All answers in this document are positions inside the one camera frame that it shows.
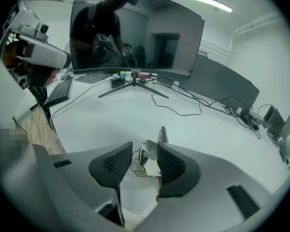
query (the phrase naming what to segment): monitor stand leg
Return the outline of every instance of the monitor stand leg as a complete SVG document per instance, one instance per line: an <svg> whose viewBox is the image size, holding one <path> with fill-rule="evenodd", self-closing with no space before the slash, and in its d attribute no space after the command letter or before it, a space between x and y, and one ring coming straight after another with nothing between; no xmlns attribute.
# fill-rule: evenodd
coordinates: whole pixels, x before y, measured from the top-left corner
<svg viewBox="0 0 290 232"><path fill-rule="evenodd" d="M128 84L125 84L125 85L123 85L123 86L120 86L120 87L114 88L114 89L112 89L112 90L110 90L110 91L105 92L104 94L99 95L98 98L101 98L101 97L103 97L103 96L105 96L105 95L108 95L108 94L114 93L114 92L116 92L116 91L118 91L118 90L121 90L121 89L126 88L126 87L130 87L130 86L138 86L138 87L144 88L144 89L146 89L146 90L148 90L148 91L150 91L150 92L153 92L153 93L155 93L155 94L157 94L157 95L161 95L161 96L164 97L164 98L167 98L167 99L169 98L168 96L166 96L166 95L164 95L164 94L162 94L162 93L160 93L160 92L158 92L158 91L155 91L154 89L152 89L152 88L150 88L150 87L147 87L147 86L145 86L145 85L143 85L143 84L137 83L136 80L135 80L135 78L133 79L132 82L130 82L130 83L128 83Z"/></svg>

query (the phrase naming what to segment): wooden floor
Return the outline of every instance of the wooden floor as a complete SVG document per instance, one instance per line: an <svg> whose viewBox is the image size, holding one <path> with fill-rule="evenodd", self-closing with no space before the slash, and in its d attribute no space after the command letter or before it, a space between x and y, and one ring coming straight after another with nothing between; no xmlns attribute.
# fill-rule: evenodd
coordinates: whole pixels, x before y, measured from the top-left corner
<svg viewBox="0 0 290 232"><path fill-rule="evenodd" d="M30 118L20 125L27 131L31 144L44 146L49 155L65 153L56 133L49 127L41 107L34 108Z"/></svg>

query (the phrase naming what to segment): monitor stand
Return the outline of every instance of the monitor stand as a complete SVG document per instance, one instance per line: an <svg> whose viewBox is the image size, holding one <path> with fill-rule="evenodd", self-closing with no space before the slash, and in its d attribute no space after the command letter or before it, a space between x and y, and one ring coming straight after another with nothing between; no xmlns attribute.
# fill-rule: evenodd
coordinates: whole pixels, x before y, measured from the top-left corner
<svg viewBox="0 0 290 232"><path fill-rule="evenodd" d="M111 94L111 93L113 93L113 92L116 92L116 91L118 91L118 90L121 90L121 89L126 88L126 87L130 87L130 86L138 86L138 87L142 87L142 88L147 89L148 91L153 92L153 93L155 93L155 94L157 94L157 95L161 95L161 96L163 96L164 98L167 98L167 99L169 98L168 96L166 96L166 95L164 95L164 94L161 94L160 92L155 91L154 89L152 89L152 88L150 88L150 87L147 87L147 86L145 86L145 85L143 85L143 84L138 83L138 82L136 81L136 77L138 76L138 72L131 72L131 76L132 76L132 78L133 78L132 82L130 82L130 83L128 83L128 84L125 84L125 85L123 85L123 86L120 86L120 87L114 88L114 89L112 89L112 90L110 90L110 91L107 91L107 92L105 92L104 94L99 95L98 98L101 98L101 97L103 97L103 96L105 96L105 95Z"/></svg>

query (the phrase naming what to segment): white robotic device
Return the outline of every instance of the white robotic device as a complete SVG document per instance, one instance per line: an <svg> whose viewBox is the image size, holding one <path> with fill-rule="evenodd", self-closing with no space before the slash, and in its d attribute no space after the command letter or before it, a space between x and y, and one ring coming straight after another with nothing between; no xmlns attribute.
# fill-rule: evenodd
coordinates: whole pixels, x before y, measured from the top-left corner
<svg viewBox="0 0 290 232"><path fill-rule="evenodd" d="M49 26L35 12L19 0L11 9L0 31L0 58L4 58L6 46L14 41L22 42L24 50L17 50L17 66L8 68L15 81L25 89L42 86L52 68L67 68L71 55L47 43Z"/></svg>

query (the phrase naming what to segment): white cable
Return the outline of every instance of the white cable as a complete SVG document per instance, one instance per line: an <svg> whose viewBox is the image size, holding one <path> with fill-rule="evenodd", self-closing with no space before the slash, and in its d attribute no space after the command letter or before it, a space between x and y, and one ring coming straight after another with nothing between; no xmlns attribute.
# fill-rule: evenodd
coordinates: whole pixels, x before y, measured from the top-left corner
<svg viewBox="0 0 290 232"><path fill-rule="evenodd" d="M68 104L64 105L63 107L61 107L61 108L59 108L57 111L55 111L55 112L51 115L51 117L50 117L50 119L49 119L50 127L51 127L54 131L56 131L55 128L54 128L54 124L53 124L53 117L54 117L54 115L55 115L57 112L59 112L60 110L62 110L62 109L65 108L65 107L69 106L70 104L72 104L74 101L76 101L78 98L80 98L82 95L84 95L86 92L88 92L88 91L91 90L92 88L98 86L99 84L105 83L105 82L107 82L107 81L108 81L108 80L105 80L104 82L100 82L100 81L99 81L99 82L95 83L95 85L93 85L93 86L91 86L90 88L88 88L87 90L85 90L83 93L81 93L79 96L77 96L73 101L69 102Z"/></svg>

